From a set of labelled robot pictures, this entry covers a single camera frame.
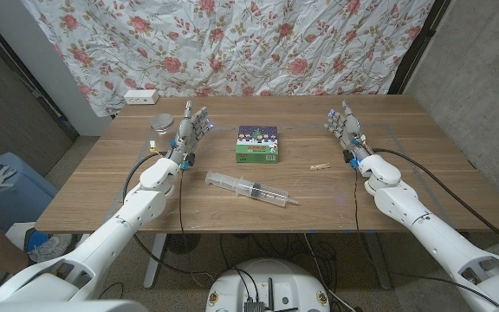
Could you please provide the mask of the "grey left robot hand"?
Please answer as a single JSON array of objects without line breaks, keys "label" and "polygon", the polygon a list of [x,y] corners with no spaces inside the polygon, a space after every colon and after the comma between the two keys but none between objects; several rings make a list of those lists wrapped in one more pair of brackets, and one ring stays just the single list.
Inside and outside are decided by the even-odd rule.
[{"label": "grey left robot hand", "polygon": [[213,128],[208,119],[207,107],[192,112],[192,103],[187,101],[184,117],[179,123],[174,142],[166,157],[178,164],[181,170],[193,166],[198,142]]}]

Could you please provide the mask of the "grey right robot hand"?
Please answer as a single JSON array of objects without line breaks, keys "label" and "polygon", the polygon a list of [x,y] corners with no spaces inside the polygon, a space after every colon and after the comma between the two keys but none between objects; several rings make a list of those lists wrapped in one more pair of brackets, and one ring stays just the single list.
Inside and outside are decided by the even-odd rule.
[{"label": "grey right robot hand", "polygon": [[324,127],[339,141],[344,162],[356,168],[365,158],[373,155],[373,150],[366,143],[359,120],[346,100],[341,103],[341,110],[331,109]]}]

